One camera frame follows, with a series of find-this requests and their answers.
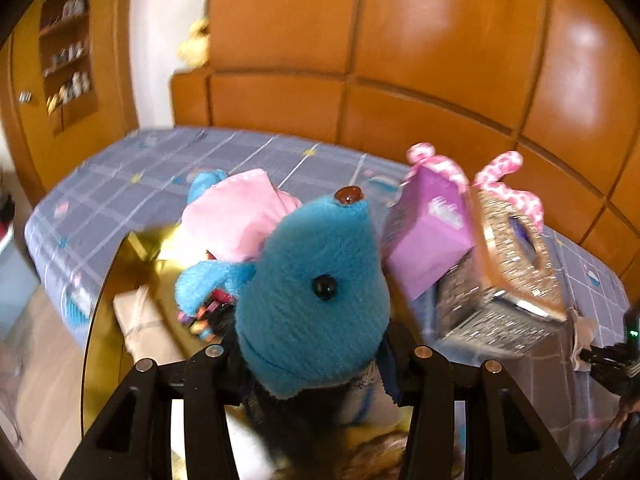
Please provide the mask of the blue elephant plush toy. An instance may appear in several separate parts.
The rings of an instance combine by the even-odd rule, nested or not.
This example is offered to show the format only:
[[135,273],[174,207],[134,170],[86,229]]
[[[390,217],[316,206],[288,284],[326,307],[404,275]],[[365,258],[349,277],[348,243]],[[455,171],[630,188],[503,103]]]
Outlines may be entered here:
[[243,402],[256,426],[401,421],[378,354],[390,293],[360,188],[302,202],[252,260],[189,266],[175,284],[179,311],[194,314],[217,288],[236,298],[224,338],[238,354]]

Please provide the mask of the beige cloth pouch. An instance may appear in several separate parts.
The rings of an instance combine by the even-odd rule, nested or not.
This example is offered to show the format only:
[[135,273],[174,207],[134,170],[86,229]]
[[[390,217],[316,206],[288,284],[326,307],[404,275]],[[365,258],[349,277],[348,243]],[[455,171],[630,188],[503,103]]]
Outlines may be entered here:
[[134,362],[149,358],[158,365],[183,360],[148,286],[121,292],[113,299],[113,309],[124,343]]

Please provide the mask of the silver ornate tissue box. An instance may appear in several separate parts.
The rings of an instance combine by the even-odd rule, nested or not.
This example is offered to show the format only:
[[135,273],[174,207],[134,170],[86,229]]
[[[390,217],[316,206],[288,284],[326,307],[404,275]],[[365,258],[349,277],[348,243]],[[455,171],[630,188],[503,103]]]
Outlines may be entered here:
[[485,356],[519,358],[567,320],[544,237],[515,206],[469,198],[474,247],[437,283],[437,335]]

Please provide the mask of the colourful beaded black item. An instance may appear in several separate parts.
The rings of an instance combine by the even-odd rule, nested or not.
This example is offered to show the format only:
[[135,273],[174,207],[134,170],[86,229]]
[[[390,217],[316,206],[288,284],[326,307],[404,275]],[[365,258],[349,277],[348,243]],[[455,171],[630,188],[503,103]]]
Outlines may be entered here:
[[222,289],[214,289],[194,314],[178,311],[177,320],[189,333],[205,342],[224,338],[233,323],[236,298]]

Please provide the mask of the purple tissue pack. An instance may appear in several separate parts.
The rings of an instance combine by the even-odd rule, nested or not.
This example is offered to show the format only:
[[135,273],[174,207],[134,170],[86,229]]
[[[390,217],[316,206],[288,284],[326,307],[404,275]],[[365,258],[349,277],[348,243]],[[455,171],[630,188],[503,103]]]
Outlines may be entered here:
[[381,245],[405,296],[419,298],[475,245],[465,196],[441,174],[414,167],[386,217]]

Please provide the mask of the pink rolled towel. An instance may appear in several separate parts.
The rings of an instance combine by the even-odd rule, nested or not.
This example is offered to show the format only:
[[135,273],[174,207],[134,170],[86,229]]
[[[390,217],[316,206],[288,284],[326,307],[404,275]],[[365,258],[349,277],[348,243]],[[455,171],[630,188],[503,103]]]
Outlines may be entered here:
[[252,260],[278,223],[300,206],[298,198],[271,183],[265,170],[231,176],[222,170],[200,172],[158,258],[183,269],[208,259]]

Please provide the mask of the grey patterned bed sheet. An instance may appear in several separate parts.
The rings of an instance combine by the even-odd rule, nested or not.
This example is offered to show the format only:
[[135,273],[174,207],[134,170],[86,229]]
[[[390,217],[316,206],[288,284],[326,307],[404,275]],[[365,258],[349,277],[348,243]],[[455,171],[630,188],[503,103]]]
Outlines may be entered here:
[[[254,168],[300,200],[356,184],[376,224],[384,222],[408,171],[400,162],[295,136],[190,127],[130,133],[73,169],[26,222],[41,283],[76,344],[88,340],[104,278],[127,234],[177,222],[200,172]],[[618,400],[575,372],[569,355],[570,340],[554,337],[508,367],[583,474],[616,448]]]

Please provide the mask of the wooden headboard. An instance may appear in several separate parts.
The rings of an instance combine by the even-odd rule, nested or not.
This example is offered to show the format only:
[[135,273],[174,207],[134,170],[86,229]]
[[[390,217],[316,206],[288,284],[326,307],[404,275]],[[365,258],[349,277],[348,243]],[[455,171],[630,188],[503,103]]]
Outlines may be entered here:
[[514,188],[639,291],[639,50],[605,0],[208,0],[208,62],[171,78],[179,125],[291,133]]

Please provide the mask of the wooden shelf cabinet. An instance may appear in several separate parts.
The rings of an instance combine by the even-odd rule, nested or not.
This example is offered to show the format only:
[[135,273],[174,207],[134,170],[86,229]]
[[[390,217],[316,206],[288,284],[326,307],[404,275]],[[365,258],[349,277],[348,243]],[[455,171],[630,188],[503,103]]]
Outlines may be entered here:
[[1,125],[35,205],[139,125],[130,0],[34,0],[1,49]]

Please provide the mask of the yellow plush on headboard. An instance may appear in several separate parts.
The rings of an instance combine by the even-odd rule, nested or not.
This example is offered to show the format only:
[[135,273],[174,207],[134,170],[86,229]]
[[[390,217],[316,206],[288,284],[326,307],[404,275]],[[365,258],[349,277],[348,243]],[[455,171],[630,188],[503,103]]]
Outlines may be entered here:
[[187,66],[200,68],[208,63],[209,21],[198,18],[189,27],[188,36],[177,47],[177,58]]

